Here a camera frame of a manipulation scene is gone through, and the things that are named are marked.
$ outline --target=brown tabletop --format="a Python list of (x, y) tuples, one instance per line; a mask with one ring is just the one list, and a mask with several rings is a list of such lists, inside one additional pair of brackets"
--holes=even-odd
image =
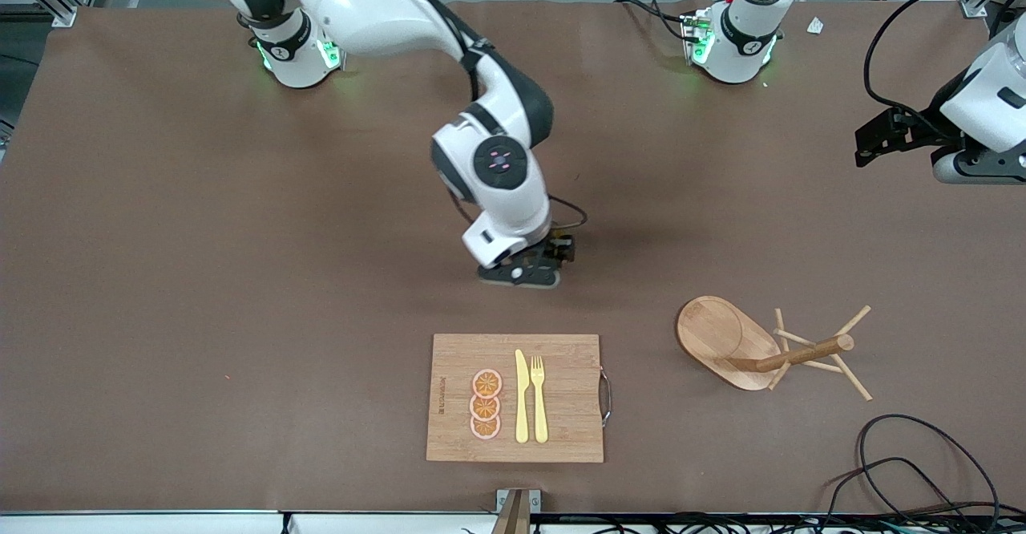
[[(862, 59), (894, 7), (797, 4), (772, 65), (726, 86), (623, 5), (460, 5), (556, 104), (537, 153), (592, 221), (554, 291), (475, 278), (428, 158), (468, 97), (441, 53), (289, 90), (231, 12), (82, 10), (0, 169), (0, 507), (475, 509), (536, 487), (559, 511), (815, 510), (893, 411), (1022, 503), (1026, 193), (939, 184), (929, 150), (855, 167), (881, 110)], [(916, 5), (878, 88), (920, 106), (984, 36)], [(873, 306), (846, 359), (876, 399), (807, 368), (729, 387), (675, 339), (702, 295), (816, 339)], [(481, 332), (600, 334), (605, 463), (425, 461), (432, 334)], [(938, 438), (879, 429), (871, 457), (985, 497)], [(882, 506), (854, 487), (841, 508)]]

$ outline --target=knife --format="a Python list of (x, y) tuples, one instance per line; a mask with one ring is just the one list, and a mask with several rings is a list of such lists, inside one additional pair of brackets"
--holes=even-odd
[(527, 361), (523, 358), (523, 351), (516, 350), (516, 441), (520, 444), (527, 442), (527, 407), (523, 400), (529, 385)]

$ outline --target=metal handle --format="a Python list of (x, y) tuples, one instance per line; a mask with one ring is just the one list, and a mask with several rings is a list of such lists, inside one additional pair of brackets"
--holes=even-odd
[(609, 421), (609, 416), (613, 415), (613, 383), (609, 382), (609, 377), (605, 375), (605, 369), (601, 366), (598, 367), (599, 381), (605, 382), (605, 414), (602, 415), (602, 427)]

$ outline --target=orange slice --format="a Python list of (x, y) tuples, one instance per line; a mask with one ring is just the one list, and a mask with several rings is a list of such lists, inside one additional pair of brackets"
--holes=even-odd
[(470, 431), (475, 437), (481, 440), (491, 440), (492, 437), (499, 435), (499, 428), (503, 426), (501, 418), (496, 418), (495, 420), (488, 420), (483, 422), (481, 420), (475, 420), (471, 418), (470, 420)]
[(470, 415), (475, 420), (487, 422), (495, 420), (499, 415), (499, 398), (483, 398), (477, 395), (470, 396)]
[(488, 399), (499, 395), (499, 391), (503, 389), (503, 378), (495, 370), (481, 370), (474, 374), (471, 387), (477, 397)]

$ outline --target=wooden cutting board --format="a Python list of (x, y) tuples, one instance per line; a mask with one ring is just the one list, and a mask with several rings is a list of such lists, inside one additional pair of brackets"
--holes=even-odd
[[(520, 349), (545, 361), (549, 441), (535, 441), (535, 388), (527, 389), (526, 444), (516, 441), (516, 358)], [(480, 370), (502, 376), (499, 418), (491, 440), (470, 431), (471, 380)], [(598, 336), (436, 334), (431, 361), (428, 460), (450, 462), (602, 462)]]

